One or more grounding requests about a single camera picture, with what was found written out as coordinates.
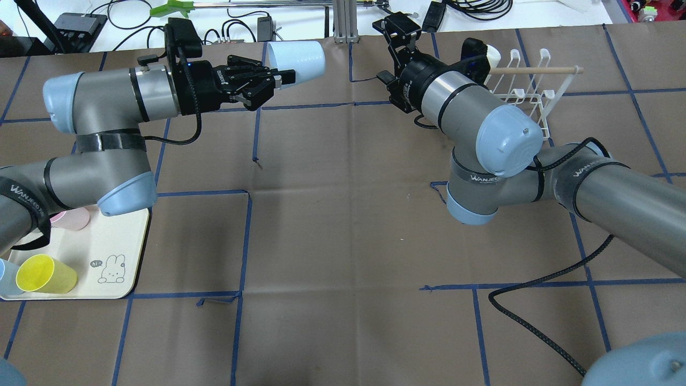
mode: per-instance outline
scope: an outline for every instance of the robotic arm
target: robotic arm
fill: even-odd
[[[76,135],[77,152],[29,165],[0,168],[0,252],[38,228],[43,237],[15,249],[49,242],[49,216],[98,204],[105,216],[153,206],[154,176],[145,140],[189,144],[200,134],[200,114],[224,102],[257,110],[274,89],[296,81],[293,69],[279,71],[230,55],[213,67],[202,55],[191,21],[169,19],[165,54],[139,58],[139,66],[97,73],[75,73],[48,80],[45,105],[58,130]],[[166,55],[169,66],[153,64]],[[182,115],[198,116],[198,131],[186,141],[144,137],[141,122]]]
[[[483,83],[486,46],[467,39],[462,60],[446,65],[420,52],[420,27],[402,14],[374,23],[388,41],[394,74],[377,76],[390,101],[419,110],[455,142],[447,206],[468,225],[502,205],[555,199],[579,217],[686,277],[686,192],[633,172],[594,139],[541,150],[541,129]]]

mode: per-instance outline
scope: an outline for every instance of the cup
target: cup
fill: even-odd
[[[284,84],[282,89],[318,78],[327,70],[324,49],[316,41],[269,42],[267,53],[270,67],[296,70],[296,82]]]
[[[0,385],[26,386],[24,375],[2,357],[0,357]]]
[[[16,286],[26,292],[68,293],[76,280],[76,271],[45,254],[31,256],[16,273]]]
[[[18,270],[18,265],[0,259],[0,295],[17,296],[24,293],[16,286],[16,272]]]
[[[91,220],[91,214],[84,207],[57,213],[50,218],[50,224],[55,228],[77,231],[83,229]]]

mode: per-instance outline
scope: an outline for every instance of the green object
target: green object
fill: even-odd
[[[188,17],[188,12],[195,10],[195,8],[192,1],[167,0],[166,4],[152,8],[150,10],[150,16],[162,17],[173,14],[174,12],[181,12],[183,17]]]

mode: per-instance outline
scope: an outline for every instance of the pink cup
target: pink cup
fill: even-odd
[[[84,207],[79,207],[65,212],[57,213],[50,218],[53,228],[63,228],[70,231],[83,229],[91,220],[91,214]]]

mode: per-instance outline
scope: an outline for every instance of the white tray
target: white tray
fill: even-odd
[[[105,217],[96,206],[87,207],[91,221],[79,231],[53,228],[50,244],[33,251],[12,251],[9,260],[21,265],[45,253],[76,270],[78,282],[65,294],[23,293],[4,300],[119,299],[133,289],[150,219],[147,209]],[[35,239],[26,236],[19,244]]]

